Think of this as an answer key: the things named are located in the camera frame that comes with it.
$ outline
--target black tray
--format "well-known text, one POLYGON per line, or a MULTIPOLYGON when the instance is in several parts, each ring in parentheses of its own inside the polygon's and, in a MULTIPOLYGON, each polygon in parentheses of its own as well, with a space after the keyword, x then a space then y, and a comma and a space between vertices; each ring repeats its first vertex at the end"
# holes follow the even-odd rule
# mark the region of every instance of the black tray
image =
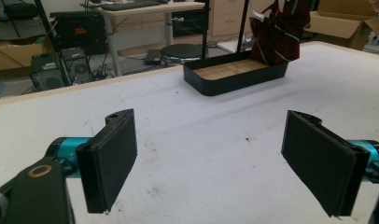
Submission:
POLYGON ((265 66, 259 69, 218 79, 206 79, 197 74, 198 69, 239 62, 251 58, 251 51, 233 53, 213 58, 184 63, 184 80, 202 95, 215 96, 221 93, 236 91, 262 82, 283 77, 286 74, 288 63, 265 66))

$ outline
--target white desk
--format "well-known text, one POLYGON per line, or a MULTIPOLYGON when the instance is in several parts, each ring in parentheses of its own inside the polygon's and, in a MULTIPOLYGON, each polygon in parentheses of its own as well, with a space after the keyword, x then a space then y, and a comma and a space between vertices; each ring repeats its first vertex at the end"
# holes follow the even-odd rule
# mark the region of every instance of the white desk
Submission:
POLYGON ((172 29, 172 12, 200 9, 204 7, 204 3, 197 2, 175 2, 162 4, 155 7, 140 7, 122 11, 98 11, 105 18, 105 28, 107 33, 107 43, 110 49, 111 58, 114 65, 115 76, 121 75, 119 65, 118 50, 128 49, 147 44, 157 43, 166 40, 168 45, 173 44, 172 29), (111 19, 116 17, 131 17, 139 15, 147 15, 153 13, 164 13, 166 24, 163 27, 150 27, 131 32, 116 33, 111 26, 111 19))
POLYGON ((285 77, 205 97, 182 67, 0 100, 0 186, 60 136, 94 136, 134 108, 138 157, 111 213, 77 223, 368 223, 379 186, 362 183, 351 217, 329 218, 280 154, 289 109, 347 139, 379 141, 379 57, 306 44, 285 77))

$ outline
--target black robot arm part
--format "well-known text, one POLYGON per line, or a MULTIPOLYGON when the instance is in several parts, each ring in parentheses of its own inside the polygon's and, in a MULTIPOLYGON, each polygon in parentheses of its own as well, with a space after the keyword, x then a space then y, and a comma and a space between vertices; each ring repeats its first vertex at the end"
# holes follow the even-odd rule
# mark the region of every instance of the black robot arm part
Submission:
POLYGON ((88 212, 111 210, 137 156, 133 110, 107 116, 93 138, 73 139, 56 139, 44 158, 0 187, 0 223, 76 223, 65 179, 77 171, 88 212))
MULTIPOLYGON (((282 155, 329 216, 350 216, 361 181, 379 184, 379 143, 344 140, 321 121, 288 111, 282 155)), ((370 224, 379 224, 379 201, 370 224)))

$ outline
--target cable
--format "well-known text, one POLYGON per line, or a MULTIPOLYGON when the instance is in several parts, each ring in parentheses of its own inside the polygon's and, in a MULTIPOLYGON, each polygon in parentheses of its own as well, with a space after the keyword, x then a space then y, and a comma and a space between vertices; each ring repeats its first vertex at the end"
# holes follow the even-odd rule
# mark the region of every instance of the cable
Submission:
POLYGON ((35 87, 35 86, 31 86, 31 87, 29 87, 29 88, 26 89, 24 92, 22 92, 21 95, 26 94, 26 92, 28 92, 29 90, 32 90, 32 91, 33 91, 33 88, 34 88, 34 87, 35 87))
POLYGON ((89 58, 88 58, 88 62, 90 62, 90 65, 91 65, 91 59, 93 59, 93 61, 96 63, 97 66, 99 66, 99 67, 102 66, 103 61, 97 62, 96 59, 92 58, 92 55, 90 55, 89 58))
POLYGON ((115 31, 115 29, 116 29, 117 27, 119 27, 120 25, 122 25, 126 20, 128 20, 128 18, 123 19, 123 21, 121 21, 121 22, 118 23, 116 26, 114 26, 114 27, 112 28, 112 30, 115 31))
POLYGON ((220 42, 228 42, 228 41, 235 40, 235 39, 238 39, 238 37, 237 36, 232 36, 232 37, 230 37, 228 39, 220 39, 218 41, 211 40, 211 41, 207 41, 206 46, 209 47, 209 48, 217 48, 218 47, 218 43, 220 43, 220 42))
POLYGON ((107 68, 107 64, 105 63, 106 59, 107 59, 107 54, 105 54, 105 58, 103 59, 102 64, 99 66, 99 68, 91 72, 92 78, 94 80, 102 80, 107 77, 107 70, 110 71, 111 69, 107 68))

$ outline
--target floor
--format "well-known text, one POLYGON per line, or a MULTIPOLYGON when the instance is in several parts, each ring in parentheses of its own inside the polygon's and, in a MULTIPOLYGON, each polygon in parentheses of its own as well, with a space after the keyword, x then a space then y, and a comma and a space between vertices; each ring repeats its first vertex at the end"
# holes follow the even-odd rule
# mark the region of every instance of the floor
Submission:
MULTIPOLYGON (((364 51, 379 55, 379 35, 370 35, 370 40, 364 48, 364 51)), ((225 49, 215 46, 209 48, 209 57, 215 57, 229 53, 225 49)), ((121 56, 119 58, 123 75, 130 75, 149 70, 162 69, 166 66, 162 65, 144 65, 146 54, 133 56, 121 56)), ((90 58, 90 67, 92 72, 99 72, 101 76, 104 74, 106 78, 112 78, 111 59, 105 55, 93 55, 90 58), (107 65, 107 69, 103 69, 103 64, 107 65)), ((32 80, 29 77, 19 77, 10 80, 0 80, 0 99, 28 94, 34 92, 32 80)))

